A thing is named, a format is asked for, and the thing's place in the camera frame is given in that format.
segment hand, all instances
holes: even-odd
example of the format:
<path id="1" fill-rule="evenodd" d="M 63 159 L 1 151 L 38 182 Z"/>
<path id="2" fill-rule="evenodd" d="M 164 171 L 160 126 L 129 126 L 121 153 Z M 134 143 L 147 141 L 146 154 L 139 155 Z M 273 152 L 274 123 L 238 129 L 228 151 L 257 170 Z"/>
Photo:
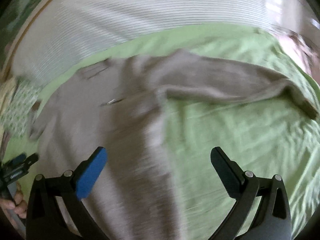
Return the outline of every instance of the hand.
<path id="1" fill-rule="evenodd" d="M 13 227 L 17 229 L 18 226 L 11 217 L 11 215 L 8 213 L 7 209 L 13 210 L 21 218 L 27 217 L 27 202 L 23 199 L 21 185 L 18 182 L 17 192 L 14 196 L 14 201 L 16 202 L 17 206 L 13 203 L 13 201 L 0 198 L 0 207 L 3 210 L 4 214 L 7 216 L 10 223 L 13 225 Z"/>

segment blue gripper pad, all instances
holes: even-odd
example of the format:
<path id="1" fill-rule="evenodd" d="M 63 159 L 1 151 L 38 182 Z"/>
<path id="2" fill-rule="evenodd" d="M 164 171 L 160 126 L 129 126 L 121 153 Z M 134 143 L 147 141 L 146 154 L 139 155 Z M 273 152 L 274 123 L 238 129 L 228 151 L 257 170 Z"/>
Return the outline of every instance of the blue gripper pad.
<path id="1" fill-rule="evenodd" d="M 89 196 L 106 163 L 107 151 L 103 147 L 98 147 L 90 158 L 85 161 L 86 167 L 76 180 L 76 196 L 79 200 Z"/>

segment green polka dot fabric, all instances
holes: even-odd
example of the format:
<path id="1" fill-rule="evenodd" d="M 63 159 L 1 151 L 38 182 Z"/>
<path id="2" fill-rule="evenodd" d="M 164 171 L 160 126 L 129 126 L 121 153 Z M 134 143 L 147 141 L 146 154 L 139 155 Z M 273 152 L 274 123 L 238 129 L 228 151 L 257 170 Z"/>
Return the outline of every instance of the green polka dot fabric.
<path id="1" fill-rule="evenodd" d="M 41 91 L 27 80 L 19 83 L 12 102 L 0 116 L 0 124 L 11 136 L 22 137 L 28 125 L 28 116 Z"/>

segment green bed sheet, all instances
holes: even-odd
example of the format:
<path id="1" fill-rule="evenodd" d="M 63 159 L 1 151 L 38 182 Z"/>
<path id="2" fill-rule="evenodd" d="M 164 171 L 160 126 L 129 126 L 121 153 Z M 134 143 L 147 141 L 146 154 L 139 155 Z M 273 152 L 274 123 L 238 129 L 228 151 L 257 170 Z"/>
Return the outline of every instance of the green bed sheet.
<path id="1" fill-rule="evenodd" d="M 287 75 L 319 107 L 319 86 L 282 51 L 277 40 L 258 28 L 223 23 L 190 25 L 142 36 L 88 57 L 49 83 L 41 92 L 41 108 L 50 95 L 77 69 L 108 57 L 136 54 L 166 55 L 178 48 L 271 68 Z M 186 215 L 188 239 L 207 239 L 223 221 L 230 199 L 210 163 L 210 151 L 220 146 L 244 170 L 271 178 L 280 174 L 292 216 L 292 235 L 304 227 L 319 204 L 320 126 L 286 97 L 243 105 L 213 105 L 171 98 L 166 143 Z M 36 152 L 27 137 L 9 141 L 5 159 Z M 36 166 L 21 180 L 28 197 Z M 244 232 L 253 219 L 250 213 Z"/>

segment metal screw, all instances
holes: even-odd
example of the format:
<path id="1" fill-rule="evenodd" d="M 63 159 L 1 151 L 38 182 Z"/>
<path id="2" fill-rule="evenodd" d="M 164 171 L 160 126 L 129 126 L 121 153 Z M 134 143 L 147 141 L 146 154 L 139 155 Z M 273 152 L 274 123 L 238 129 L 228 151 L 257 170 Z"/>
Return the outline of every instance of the metal screw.
<path id="1" fill-rule="evenodd" d="M 71 170 L 67 170 L 67 171 L 65 171 L 65 172 L 63 173 L 63 175 L 64 175 L 65 177 L 71 177 L 72 171 L 71 171 Z"/>
<path id="2" fill-rule="evenodd" d="M 37 176 L 36 176 L 36 180 L 41 180 L 42 179 L 42 174 L 38 174 Z"/>
<path id="3" fill-rule="evenodd" d="M 277 174 L 277 175 L 275 175 L 275 179 L 278 180 L 278 181 L 281 181 L 282 178 L 281 178 L 280 175 Z"/>
<path id="4" fill-rule="evenodd" d="M 246 171 L 244 173 L 248 178 L 252 178 L 253 177 L 253 172 L 252 171 Z"/>

